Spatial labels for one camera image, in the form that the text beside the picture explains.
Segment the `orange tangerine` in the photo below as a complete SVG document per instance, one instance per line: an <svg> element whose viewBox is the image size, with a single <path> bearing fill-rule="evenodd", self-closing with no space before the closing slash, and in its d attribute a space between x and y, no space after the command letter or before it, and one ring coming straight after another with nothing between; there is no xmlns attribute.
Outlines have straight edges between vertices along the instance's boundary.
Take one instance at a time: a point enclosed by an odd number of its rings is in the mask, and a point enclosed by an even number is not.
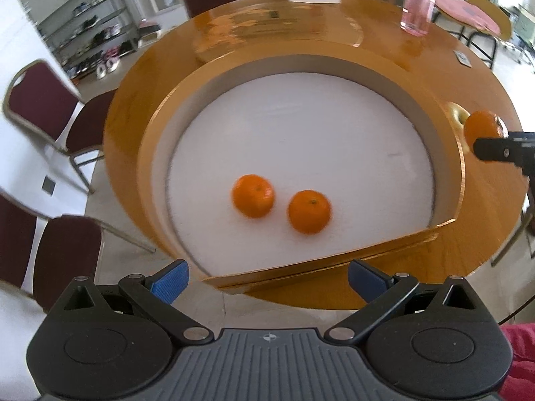
<svg viewBox="0 0 535 401"><path fill-rule="evenodd" d="M490 111L474 111L463 124L463 136L471 153L476 139L504 139L508 135L504 121Z"/></svg>
<svg viewBox="0 0 535 401"><path fill-rule="evenodd" d="M276 193L273 186L262 176L241 176L233 185L231 198L234 207L248 218L267 216L272 210Z"/></svg>
<svg viewBox="0 0 535 401"><path fill-rule="evenodd" d="M312 189L295 193L288 204L288 221L303 235L320 233L331 220L332 208L328 198Z"/></svg>

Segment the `yellow-red apple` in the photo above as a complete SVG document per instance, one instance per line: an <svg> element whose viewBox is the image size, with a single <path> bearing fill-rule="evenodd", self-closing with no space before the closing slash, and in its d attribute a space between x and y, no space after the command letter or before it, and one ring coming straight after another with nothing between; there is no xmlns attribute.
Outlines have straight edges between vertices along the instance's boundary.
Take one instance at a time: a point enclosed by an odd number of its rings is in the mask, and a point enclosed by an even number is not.
<svg viewBox="0 0 535 401"><path fill-rule="evenodd" d="M470 117L470 112L455 102L447 102L445 107L448 111L448 116L452 122L452 126L454 126L455 129L463 130L466 120L468 120L468 117Z"/></svg>

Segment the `round golden box lid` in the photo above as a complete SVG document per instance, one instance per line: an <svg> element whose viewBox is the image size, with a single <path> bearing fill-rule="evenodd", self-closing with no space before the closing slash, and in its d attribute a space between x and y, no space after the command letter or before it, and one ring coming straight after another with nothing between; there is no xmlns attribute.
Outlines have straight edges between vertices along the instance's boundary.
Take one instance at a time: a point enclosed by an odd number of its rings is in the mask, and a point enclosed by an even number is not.
<svg viewBox="0 0 535 401"><path fill-rule="evenodd" d="M219 15L201 29L193 51L202 62L263 42L318 40L358 47L363 27L340 5L275 2Z"/></svg>

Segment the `small grey card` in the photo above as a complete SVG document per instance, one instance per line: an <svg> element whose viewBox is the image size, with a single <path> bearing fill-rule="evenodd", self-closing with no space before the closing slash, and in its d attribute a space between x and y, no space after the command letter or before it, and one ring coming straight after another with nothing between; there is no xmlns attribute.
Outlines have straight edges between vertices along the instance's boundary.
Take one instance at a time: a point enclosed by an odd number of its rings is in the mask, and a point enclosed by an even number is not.
<svg viewBox="0 0 535 401"><path fill-rule="evenodd" d="M454 51L453 53L461 65L471 68L470 60L463 52Z"/></svg>

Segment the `round side table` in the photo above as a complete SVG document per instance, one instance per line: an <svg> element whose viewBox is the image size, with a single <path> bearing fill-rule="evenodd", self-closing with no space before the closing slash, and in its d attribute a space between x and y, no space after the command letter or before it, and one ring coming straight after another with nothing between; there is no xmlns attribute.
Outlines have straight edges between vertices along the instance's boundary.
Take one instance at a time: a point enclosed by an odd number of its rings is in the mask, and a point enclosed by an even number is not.
<svg viewBox="0 0 535 401"><path fill-rule="evenodd" d="M501 43L512 39L513 27L509 16L490 0L435 0L437 12L433 22L444 15L461 27L457 33L465 46L474 48L480 59L493 70L494 62ZM493 40L491 52L486 52L477 42L477 37Z"/></svg>

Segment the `pink cloth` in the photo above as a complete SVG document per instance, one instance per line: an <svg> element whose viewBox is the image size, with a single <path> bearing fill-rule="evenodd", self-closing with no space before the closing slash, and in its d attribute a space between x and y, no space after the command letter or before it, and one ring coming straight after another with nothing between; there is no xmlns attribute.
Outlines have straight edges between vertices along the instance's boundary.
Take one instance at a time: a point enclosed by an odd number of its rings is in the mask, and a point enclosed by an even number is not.
<svg viewBox="0 0 535 401"><path fill-rule="evenodd" d="M497 21L502 12L489 0L435 0L435 5L443 14L479 32L496 37L502 33Z"/></svg>

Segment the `round golden box base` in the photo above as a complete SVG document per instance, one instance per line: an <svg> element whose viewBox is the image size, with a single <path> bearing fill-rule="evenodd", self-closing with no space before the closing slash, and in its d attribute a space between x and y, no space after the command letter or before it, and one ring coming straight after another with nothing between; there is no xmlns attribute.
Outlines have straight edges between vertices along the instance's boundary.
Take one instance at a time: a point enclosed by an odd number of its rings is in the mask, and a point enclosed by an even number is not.
<svg viewBox="0 0 535 401"><path fill-rule="evenodd" d="M166 251L237 292L432 241L465 188L461 144L431 92L373 52L314 41L252 45L195 70L150 119L136 174ZM234 207L249 174L275 189L267 216ZM332 208L315 235L288 221L306 189Z"/></svg>

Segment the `red cloth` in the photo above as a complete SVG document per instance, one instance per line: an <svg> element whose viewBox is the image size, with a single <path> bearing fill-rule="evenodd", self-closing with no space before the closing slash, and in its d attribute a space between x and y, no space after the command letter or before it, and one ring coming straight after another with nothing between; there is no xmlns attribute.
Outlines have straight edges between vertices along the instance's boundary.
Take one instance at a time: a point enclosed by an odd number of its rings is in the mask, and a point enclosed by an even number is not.
<svg viewBox="0 0 535 401"><path fill-rule="evenodd" d="M512 345L512 367L505 379L500 396L507 401L535 400L535 324L502 326Z"/></svg>

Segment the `pink water bottle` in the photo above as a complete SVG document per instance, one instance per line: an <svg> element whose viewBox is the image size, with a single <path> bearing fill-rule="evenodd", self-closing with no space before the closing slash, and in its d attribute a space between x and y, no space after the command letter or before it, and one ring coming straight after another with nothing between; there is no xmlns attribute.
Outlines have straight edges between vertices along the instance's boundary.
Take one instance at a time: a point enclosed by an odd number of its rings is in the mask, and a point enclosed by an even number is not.
<svg viewBox="0 0 535 401"><path fill-rule="evenodd" d="M426 36L432 22L435 0L404 0L400 26L416 37Z"/></svg>

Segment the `metal shoe rack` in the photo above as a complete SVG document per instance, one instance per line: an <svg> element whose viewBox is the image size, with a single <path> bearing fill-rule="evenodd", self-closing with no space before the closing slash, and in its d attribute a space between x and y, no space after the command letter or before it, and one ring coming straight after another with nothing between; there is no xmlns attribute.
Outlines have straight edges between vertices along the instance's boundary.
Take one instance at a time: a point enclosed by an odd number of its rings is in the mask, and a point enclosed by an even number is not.
<svg viewBox="0 0 535 401"><path fill-rule="evenodd" d="M70 80L93 74L107 60L138 50L149 25L136 0L67 0L37 31Z"/></svg>

